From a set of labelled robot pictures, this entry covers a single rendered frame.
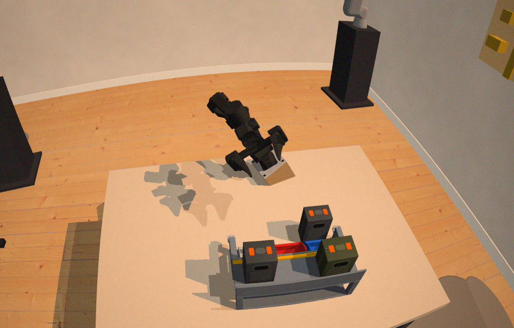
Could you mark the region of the yellow flat bar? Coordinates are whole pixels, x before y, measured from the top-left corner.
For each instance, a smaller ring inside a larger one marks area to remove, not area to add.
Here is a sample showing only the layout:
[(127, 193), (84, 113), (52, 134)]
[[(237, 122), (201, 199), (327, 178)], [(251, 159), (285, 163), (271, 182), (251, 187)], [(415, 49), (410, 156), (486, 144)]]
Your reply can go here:
[[(288, 255), (288, 256), (278, 256), (278, 260), (289, 260), (289, 259), (301, 259), (304, 257), (316, 256), (317, 252), (304, 253), (300, 255)], [(232, 260), (233, 264), (242, 264), (241, 260)]]

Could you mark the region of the red open bin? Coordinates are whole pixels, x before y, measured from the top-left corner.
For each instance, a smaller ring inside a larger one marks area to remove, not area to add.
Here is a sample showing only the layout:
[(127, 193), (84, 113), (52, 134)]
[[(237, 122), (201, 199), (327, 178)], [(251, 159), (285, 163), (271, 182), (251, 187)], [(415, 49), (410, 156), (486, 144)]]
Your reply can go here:
[(277, 255), (307, 251), (306, 246), (302, 244), (302, 241), (288, 244), (278, 244), (275, 245), (275, 247)]

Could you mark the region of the blue bin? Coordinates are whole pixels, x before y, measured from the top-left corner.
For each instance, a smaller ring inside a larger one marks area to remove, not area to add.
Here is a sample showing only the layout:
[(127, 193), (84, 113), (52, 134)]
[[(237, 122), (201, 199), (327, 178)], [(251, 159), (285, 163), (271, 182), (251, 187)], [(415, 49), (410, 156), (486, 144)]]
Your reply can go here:
[(307, 251), (316, 251), (318, 250), (321, 240), (303, 241), (303, 245), (306, 246)]

